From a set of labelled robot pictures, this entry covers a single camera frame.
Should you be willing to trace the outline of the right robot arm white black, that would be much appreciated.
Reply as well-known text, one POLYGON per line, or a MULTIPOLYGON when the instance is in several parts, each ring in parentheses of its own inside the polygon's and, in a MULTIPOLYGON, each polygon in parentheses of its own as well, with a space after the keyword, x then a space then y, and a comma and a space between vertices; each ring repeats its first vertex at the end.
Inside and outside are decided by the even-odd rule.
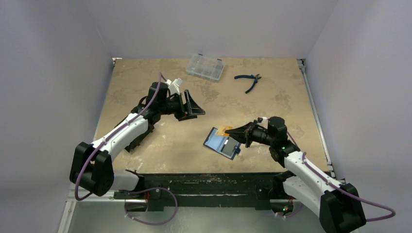
POLYGON ((290 177, 274 182, 274 194, 299 200, 318 216, 327 233, 350 233, 364 226, 366 217, 357 189, 316 167, 291 138, 283 118, 267 119, 267 127, 261 124, 264 120, 258 118, 225 133, 247 148, 253 142, 269 146, 273 160, 291 173, 290 177))

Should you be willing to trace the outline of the orange credit card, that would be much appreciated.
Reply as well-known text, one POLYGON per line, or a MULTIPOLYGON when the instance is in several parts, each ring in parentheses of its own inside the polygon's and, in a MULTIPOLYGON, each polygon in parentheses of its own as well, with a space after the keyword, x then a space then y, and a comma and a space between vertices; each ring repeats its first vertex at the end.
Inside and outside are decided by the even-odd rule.
POLYGON ((215 134, 216 134, 216 135, 219 135, 219 136, 229 136, 229 134, 226 133, 226 131, 227 131, 227 130, 231 130, 231 129, 233 129, 232 126, 222 125, 222 126, 220 126, 220 127, 217 129, 217 131, 216 131, 215 134))

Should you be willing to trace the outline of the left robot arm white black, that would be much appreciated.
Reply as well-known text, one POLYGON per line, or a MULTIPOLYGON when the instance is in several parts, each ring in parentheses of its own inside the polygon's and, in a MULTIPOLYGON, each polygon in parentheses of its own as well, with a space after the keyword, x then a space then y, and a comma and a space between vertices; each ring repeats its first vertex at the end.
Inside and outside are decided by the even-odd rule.
POLYGON ((69 175, 76 200, 88 197, 80 197, 79 188, 99 197, 110 190, 126 191, 134 199, 143 196, 145 185, 139 182, 139 175, 130 170, 116 173, 113 162, 123 150, 137 147, 162 115, 174 115, 178 121, 205 115, 188 90, 179 92, 180 81, 152 83, 148 94, 114 129, 92 143, 76 146, 69 175))

